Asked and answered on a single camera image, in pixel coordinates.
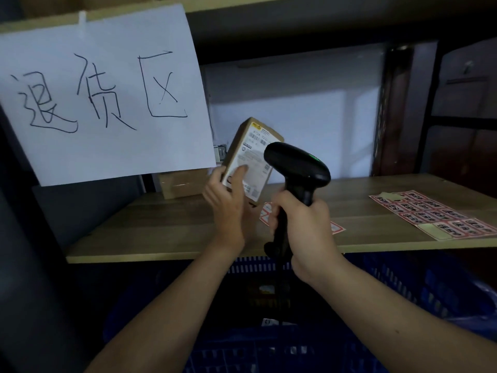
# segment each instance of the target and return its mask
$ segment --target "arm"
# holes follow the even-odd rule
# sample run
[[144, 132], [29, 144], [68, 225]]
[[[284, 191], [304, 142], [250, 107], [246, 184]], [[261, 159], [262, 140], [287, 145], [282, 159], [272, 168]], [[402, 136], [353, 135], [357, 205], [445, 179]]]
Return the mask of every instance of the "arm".
[[422, 310], [338, 251], [326, 203], [310, 207], [284, 191], [273, 199], [288, 215], [295, 274], [312, 286], [379, 361], [395, 372], [487, 372], [497, 367], [497, 344]]
[[220, 183], [224, 169], [214, 170], [204, 190], [204, 197], [214, 210], [213, 241], [104, 347], [86, 373], [179, 373], [183, 370], [212, 299], [245, 245], [242, 219], [255, 217], [242, 185], [246, 168], [239, 168], [233, 175], [232, 193]]

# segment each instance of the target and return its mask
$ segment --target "sticker sheet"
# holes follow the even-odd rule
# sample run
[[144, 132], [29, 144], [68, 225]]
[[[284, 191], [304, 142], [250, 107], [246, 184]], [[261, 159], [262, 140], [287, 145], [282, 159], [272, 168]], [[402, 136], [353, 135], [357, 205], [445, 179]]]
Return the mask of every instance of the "sticker sheet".
[[[269, 215], [271, 214], [271, 203], [269, 202], [265, 202], [264, 203], [264, 206], [262, 207], [262, 210], [260, 212], [260, 217], [259, 219], [264, 222], [264, 224], [266, 224], [267, 226], [269, 226]], [[332, 232], [333, 234], [338, 234], [340, 232], [343, 232], [345, 230], [345, 228], [343, 228], [342, 226], [338, 225], [338, 224], [335, 224], [333, 221], [330, 221], [330, 225], [332, 227]]]
[[497, 235], [495, 227], [417, 191], [383, 192], [370, 198], [439, 241]]

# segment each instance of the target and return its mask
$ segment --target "left hand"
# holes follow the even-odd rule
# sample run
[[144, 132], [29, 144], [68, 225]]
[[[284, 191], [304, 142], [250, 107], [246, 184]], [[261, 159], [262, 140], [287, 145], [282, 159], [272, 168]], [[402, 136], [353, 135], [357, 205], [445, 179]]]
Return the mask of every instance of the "left hand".
[[253, 208], [245, 197], [243, 178], [247, 166], [238, 167], [233, 174], [231, 192], [221, 183], [225, 170], [224, 166], [214, 169], [202, 194], [214, 211], [215, 243], [233, 249], [238, 255], [254, 234], [260, 207]]

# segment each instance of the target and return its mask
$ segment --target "right hand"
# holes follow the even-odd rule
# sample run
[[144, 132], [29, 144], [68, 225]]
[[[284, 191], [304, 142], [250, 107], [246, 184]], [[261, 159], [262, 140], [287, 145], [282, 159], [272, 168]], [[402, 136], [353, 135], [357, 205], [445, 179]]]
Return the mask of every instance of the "right hand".
[[271, 201], [269, 227], [274, 233], [282, 207], [288, 216], [288, 240], [292, 249], [295, 275], [315, 286], [332, 266], [344, 259], [333, 240], [330, 211], [326, 203], [314, 198], [306, 206], [289, 191], [275, 194]]

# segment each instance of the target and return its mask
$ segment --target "hand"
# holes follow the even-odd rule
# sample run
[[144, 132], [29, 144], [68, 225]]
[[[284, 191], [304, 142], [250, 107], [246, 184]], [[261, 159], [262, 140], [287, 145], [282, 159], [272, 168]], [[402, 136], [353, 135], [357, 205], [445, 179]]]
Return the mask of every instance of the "hand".
[[203, 195], [214, 211], [216, 244], [233, 249], [238, 255], [246, 240], [253, 235], [260, 208], [252, 208], [245, 198], [243, 178], [247, 166], [238, 167], [233, 174], [232, 192], [221, 184], [221, 174], [225, 170], [224, 166], [214, 169]]
[[289, 191], [283, 191], [273, 196], [271, 207], [269, 227], [273, 233], [278, 226], [280, 207], [287, 213], [295, 275], [315, 286], [335, 263], [344, 259], [333, 240], [328, 206], [323, 200], [314, 198], [312, 205], [307, 207]]

